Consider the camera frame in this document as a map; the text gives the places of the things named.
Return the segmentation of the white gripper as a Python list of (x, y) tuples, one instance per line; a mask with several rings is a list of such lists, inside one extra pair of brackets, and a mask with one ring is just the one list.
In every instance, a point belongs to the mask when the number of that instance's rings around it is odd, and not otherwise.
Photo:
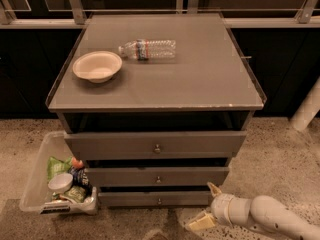
[(250, 227), (253, 224), (253, 219), (250, 215), (251, 199), (224, 194), (212, 182), (208, 182), (207, 186), (213, 197), (210, 206), (213, 216), (205, 211), (200, 212), (187, 223), (187, 230), (200, 231), (209, 229), (216, 226), (216, 221), (225, 226)]

